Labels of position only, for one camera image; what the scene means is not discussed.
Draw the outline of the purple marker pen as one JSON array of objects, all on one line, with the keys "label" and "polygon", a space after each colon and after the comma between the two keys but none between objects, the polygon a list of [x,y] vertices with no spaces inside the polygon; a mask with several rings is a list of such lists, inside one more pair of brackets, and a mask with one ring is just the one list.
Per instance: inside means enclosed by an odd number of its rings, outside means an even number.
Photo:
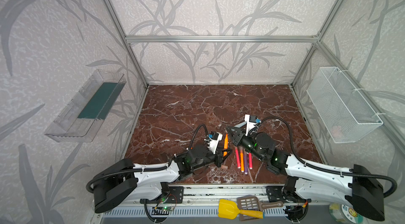
[{"label": "purple marker pen", "polygon": [[248,154],[243,151],[243,164],[244,164],[244,174],[248,174],[249,165],[248,165]]}]

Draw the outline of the short orange highlighter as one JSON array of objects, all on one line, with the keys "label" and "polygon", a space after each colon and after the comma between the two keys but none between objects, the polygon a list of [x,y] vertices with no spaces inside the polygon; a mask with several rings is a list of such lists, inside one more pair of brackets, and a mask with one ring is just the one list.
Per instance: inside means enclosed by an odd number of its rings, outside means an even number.
[{"label": "short orange highlighter", "polygon": [[228,133],[225,133],[225,139],[224,139],[224,150],[228,149]]}]

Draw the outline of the pink highlighter pen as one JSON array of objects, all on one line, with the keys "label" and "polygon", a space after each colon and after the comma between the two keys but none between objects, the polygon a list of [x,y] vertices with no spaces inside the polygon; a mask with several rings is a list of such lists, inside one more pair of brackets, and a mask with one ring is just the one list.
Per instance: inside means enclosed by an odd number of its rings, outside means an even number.
[{"label": "pink highlighter pen", "polygon": [[249,164],[249,169],[252,170],[253,169],[253,156],[252,156],[252,153],[248,154],[248,164]]}]

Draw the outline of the magenta marker pen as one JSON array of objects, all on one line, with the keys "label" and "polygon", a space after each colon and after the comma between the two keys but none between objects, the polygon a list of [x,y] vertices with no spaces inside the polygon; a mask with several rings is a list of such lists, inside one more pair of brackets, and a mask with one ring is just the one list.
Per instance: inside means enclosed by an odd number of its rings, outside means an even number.
[{"label": "magenta marker pen", "polygon": [[240,169],[240,168],[241,168],[241,164],[240,164],[240,158],[239,158],[239,150],[238,150],[238,147],[235,147],[235,157],[236,157],[237,168]]}]

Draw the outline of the orange marker pen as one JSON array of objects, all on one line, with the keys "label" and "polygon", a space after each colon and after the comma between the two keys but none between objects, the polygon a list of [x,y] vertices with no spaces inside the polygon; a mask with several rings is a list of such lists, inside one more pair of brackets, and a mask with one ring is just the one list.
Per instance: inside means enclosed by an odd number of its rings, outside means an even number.
[{"label": "orange marker pen", "polygon": [[245,165],[244,165],[244,151],[242,147],[239,147],[239,162],[240,162],[240,170],[242,173],[245,173]]}]

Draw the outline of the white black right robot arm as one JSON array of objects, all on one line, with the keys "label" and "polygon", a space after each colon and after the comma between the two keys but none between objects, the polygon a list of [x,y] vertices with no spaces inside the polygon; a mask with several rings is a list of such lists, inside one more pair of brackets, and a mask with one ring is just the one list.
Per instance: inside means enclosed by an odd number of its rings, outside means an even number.
[{"label": "white black right robot arm", "polygon": [[266,164],[274,174],[288,177],[284,195],[305,200],[322,200],[351,206],[360,215],[385,220],[384,192],[379,178],[365,167],[352,169],[326,166],[278,150],[266,133],[248,137],[241,128],[226,128],[230,141]]}]

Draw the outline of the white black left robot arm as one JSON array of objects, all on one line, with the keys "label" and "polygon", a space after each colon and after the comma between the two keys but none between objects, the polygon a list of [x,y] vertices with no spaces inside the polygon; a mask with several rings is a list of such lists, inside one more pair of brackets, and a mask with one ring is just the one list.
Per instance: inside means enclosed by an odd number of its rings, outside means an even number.
[{"label": "white black left robot arm", "polygon": [[197,145],[160,164],[145,165],[122,159],[95,175],[86,190],[93,194],[95,213],[110,211],[126,200],[155,201],[169,193],[170,183],[184,180],[212,164],[220,168],[232,152],[232,149],[212,151],[205,145]]}]

